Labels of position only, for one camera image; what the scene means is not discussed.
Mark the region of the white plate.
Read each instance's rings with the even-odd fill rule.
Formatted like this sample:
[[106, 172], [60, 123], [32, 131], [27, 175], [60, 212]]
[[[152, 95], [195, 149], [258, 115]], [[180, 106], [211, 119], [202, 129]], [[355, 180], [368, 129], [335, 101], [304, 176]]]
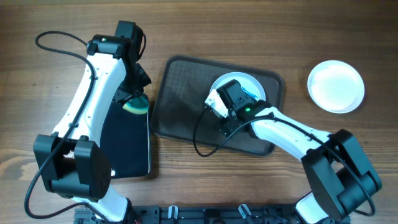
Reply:
[[339, 60], [316, 65], [308, 76], [307, 89], [316, 105], [336, 114], [354, 111], [365, 96], [361, 75], [351, 65]]
[[262, 85], [251, 75], [243, 72], [226, 73], [212, 84], [210, 91], [217, 89], [231, 80], [237, 80], [241, 88], [256, 100], [266, 100], [266, 93]]

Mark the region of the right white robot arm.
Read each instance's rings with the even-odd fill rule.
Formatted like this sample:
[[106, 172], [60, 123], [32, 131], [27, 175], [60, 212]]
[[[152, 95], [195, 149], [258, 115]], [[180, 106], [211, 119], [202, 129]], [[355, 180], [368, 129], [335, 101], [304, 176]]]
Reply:
[[381, 179], [351, 132], [313, 129], [264, 100], [230, 106], [219, 101], [214, 110], [223, 118], [239, 121], [242, 128], [249, 126], [255, 137], [279, 146], [302, 163], [311, 191], [295, 209], [305, 222], [326, 218], [340, 222], [351, 213], [375, 214], [371, 197], [381, 189]]

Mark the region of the green yellow sponge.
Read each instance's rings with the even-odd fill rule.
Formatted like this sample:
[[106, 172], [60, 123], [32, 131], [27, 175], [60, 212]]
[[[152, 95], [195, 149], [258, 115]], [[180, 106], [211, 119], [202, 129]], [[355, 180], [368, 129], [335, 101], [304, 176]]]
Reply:
[[135, 96], [123, 105], [123, 109], [132, 114], [146, 114], [149, 110], [148, 98], [145, 94]]

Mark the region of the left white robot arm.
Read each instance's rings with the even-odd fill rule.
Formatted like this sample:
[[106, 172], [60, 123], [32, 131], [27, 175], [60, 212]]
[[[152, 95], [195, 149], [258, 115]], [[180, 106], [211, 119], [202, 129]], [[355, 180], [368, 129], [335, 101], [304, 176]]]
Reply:
[[111, 180], [150, 172], [144, 88], [151, 80], [139, 65], [146, 40], [144, 34], [118, 34], [87, 42], [86, 70], [67, 112], [33, 146], [39, 167], [35, 180], [105, 223], [140, 222]]

